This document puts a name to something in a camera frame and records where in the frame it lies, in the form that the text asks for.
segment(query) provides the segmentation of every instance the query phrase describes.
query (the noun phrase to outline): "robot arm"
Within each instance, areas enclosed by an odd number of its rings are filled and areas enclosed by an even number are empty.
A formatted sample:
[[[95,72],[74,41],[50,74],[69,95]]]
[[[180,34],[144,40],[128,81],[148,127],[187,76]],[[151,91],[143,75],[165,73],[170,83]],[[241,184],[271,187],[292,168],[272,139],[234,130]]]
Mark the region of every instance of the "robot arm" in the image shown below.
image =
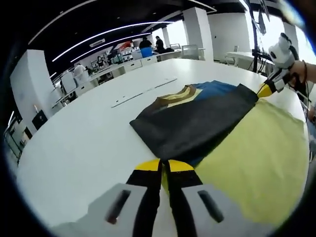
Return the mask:
[[[290,39],[281,33],[278,43],[269,48],[270,57],[276,68],[260,87],[259,98],[270,96],[276,91],[281,92],[290,82],[292,75],[289,69],[295,63],[295,57],[290,50],[291,46]]]

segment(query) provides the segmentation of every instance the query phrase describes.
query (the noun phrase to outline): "blue fabric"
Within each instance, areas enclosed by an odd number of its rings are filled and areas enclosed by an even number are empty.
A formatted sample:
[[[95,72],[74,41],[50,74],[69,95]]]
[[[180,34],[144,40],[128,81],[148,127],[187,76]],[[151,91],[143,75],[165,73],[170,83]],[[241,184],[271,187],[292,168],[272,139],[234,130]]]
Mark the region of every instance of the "blue fabric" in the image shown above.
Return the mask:
[[[211,96],[225,95],[236,88],[234,85],[226,84],[220,81],[204,82],[198,84],[192,84],[196,89],[202,89],[203,91],[194,100],[204,100]],[[195,167],[197,166],[204,157],[198,157],[192,159],[188,164]]]

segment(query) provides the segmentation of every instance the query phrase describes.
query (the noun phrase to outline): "person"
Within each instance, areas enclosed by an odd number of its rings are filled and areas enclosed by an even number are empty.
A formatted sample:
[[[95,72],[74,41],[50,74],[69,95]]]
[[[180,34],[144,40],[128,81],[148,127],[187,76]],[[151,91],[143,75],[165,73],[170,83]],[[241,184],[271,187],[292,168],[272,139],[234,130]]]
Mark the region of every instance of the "person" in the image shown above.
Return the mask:
[[[304,61],[295,61],[290,69],[291,75],[296,73],[300,83],[311,81],[316,83],[316,65],[306,63]],[[294,87],[296,78],[290,81],[290,86]],[[306,124],[309,132],[310,151],[313,157],[316,155],[316,103],[307,111]]]
[[[164,47],[163,47],[163,41],[160,39],[159,36],[156,36],[156,48],[158,53],[163,53],[164,52]]]
[[[88,74],[89,74],[89,75],[92,74],[92,69],[88,68],[88,66],[86,66],[85,69],[88,71]]]
[[[81,75],[85,71],[85,67],[78,63],[74,69],[74,77]]]
[[[86,75],[84,72],[85,67],[78,63],[74,69],[74,80],[77,86],[88,81],[88,75]]]
[[[101,56],[98,56],[98,60],[97,60],[97,64],[99,67],[103,67],[104,66],[104,59],[101,58]]]
[[[140,42],[139,48],[148,48],[151,47],[152,43],[147,39],[147,37],[143,37],[143,41]]]

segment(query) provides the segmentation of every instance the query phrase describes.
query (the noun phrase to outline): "person in white shirt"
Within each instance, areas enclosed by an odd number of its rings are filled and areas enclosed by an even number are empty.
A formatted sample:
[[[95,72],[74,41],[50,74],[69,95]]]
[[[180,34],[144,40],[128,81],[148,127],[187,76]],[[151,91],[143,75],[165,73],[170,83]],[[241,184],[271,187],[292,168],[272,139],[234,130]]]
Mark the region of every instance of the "person in white shirt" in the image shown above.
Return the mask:
[[[88,81],[89,75],[84,72],[85,72],[85,67],[81,64],[77,64],[77,66],[74,69],[74,77],[78,85]]]
[[[85,71],[85,67],[81,65],[80,63],[77,64],[77,66],[74,69],[74,77],[82,74]]]

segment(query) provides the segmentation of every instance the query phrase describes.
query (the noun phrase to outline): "white pillar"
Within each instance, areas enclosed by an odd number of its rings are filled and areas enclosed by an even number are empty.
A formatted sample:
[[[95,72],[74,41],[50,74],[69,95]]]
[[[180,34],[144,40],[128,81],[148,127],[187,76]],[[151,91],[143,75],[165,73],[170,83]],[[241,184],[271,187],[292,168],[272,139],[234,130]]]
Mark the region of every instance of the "white pillar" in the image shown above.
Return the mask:
[[[54,86],[49,78],[44,51],[27,50],[14,68],[10,82],[20,115],[34,135],[37,131],[32,123],[37,114],[34,105],[43,110],[47,119],[54,114],[51,108]]]
[[[170,47],[170,40],[169,40],[169,34],[167,31],[167,27],[162,29],[162,33],[163,33],[165,48],[169,48]]]
[[[289,37],[289,39],[292,41],[292,45],[296,49],[297,53],[299,53],[295,26],[292,26],[292,25],[285,23],[285,22],[283,22],[283,25],[284,25],[284,33]]]
[[[205,48],[206,61],[213,61],[213,43],[206,11],[200,8],[190,8],[183,11],[188,44],[196,44]]]
[[[153,44],[152,47],[156,45],[156,42],[154,41],[153,35],[150,34],[147,36],[147,39]]]
[[[189,38],[188,38],[188,32],[187,32],[187,25],[186,25],[186,22],[185,22],[185,21],[183,21],[183,27],[184,27],[184,32],[186,33],[187,44],[189,44]]]

